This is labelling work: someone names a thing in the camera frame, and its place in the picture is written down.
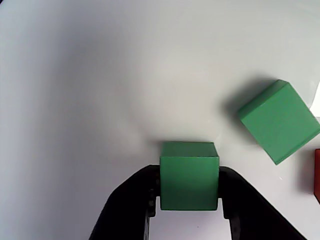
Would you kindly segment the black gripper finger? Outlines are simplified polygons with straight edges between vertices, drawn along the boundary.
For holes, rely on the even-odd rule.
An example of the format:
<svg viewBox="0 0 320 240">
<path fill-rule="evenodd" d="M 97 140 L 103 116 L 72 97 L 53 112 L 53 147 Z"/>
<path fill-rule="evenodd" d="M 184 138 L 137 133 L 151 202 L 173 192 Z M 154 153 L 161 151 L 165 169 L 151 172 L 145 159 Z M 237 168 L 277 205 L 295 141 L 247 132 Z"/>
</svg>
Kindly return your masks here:
<svg viewBox="0 0 320 240">
<path fill-rule="evenodd" d="M 305 237 L 235 170 L 219 168 L 218 197 L 233 240 L 304 240 Z"/>
<path fill-rule="evenodd" d="M 160 166 L 138 170 L 110 194 L 89 239 L 148 240 L 160 195 Z"/>
</svg>

